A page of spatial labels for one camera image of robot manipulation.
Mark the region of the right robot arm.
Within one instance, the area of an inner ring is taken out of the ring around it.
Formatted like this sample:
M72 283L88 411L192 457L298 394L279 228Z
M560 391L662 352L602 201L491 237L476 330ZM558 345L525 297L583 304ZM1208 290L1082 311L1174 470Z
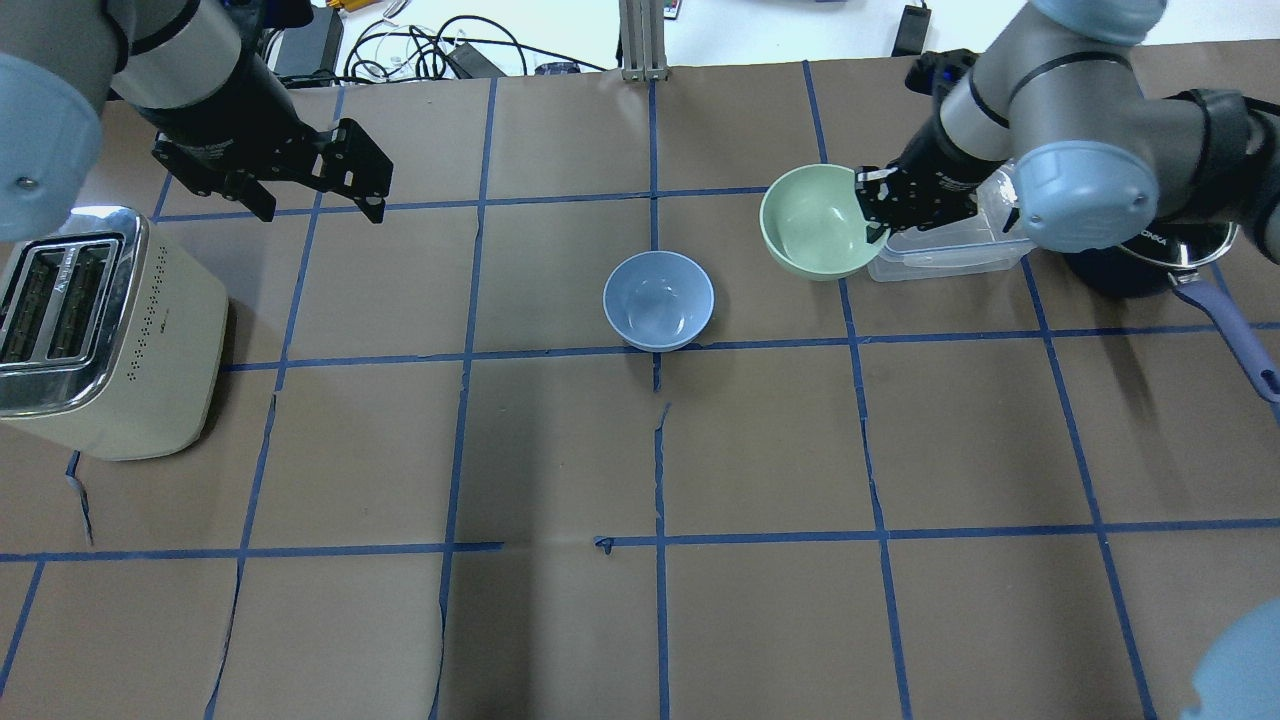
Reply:
M1018 222L1055 252L1111 249L1156 223L1231 222L1277 260L1277 105L1231 88L1146 96L1132 50L1162 1L1029 1L984 53L925 53L927 122L852 192L874 243L975 213L1012 164Z

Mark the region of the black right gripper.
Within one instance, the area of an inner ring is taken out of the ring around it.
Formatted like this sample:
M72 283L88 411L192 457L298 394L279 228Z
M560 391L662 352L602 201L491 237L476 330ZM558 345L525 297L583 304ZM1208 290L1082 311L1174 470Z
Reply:
M929 231L977 214L974 192L986 161L964 152L945 132L942 104L979 55L968 49L925 51L909 67L906 90L931 100L931 114L890 167L856 167L854 193L867 242L893 231Z

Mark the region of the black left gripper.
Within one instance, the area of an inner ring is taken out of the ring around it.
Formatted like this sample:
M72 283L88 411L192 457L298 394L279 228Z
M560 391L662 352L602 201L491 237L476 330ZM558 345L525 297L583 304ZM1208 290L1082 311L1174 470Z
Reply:
M342 118L326 133L302 122L280 79L251 50L239 53L209 97L151 109L150 122L159 132L154 156L191 193L221 196L271 222L276 199L265 184L291 182L316 193L316 213L385 220L394 163L355 119ZM328 196L339 204L326 206Z

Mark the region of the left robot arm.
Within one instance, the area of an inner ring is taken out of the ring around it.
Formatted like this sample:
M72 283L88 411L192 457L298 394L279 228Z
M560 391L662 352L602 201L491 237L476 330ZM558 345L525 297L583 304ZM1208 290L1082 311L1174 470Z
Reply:
M303 122L259 51L266 29L310 20L308 1L5 1L1 236L70 215L118 97L157 132L152 156L191 193L269 222L271 182L338 193L380 223L393 163L356 122Z

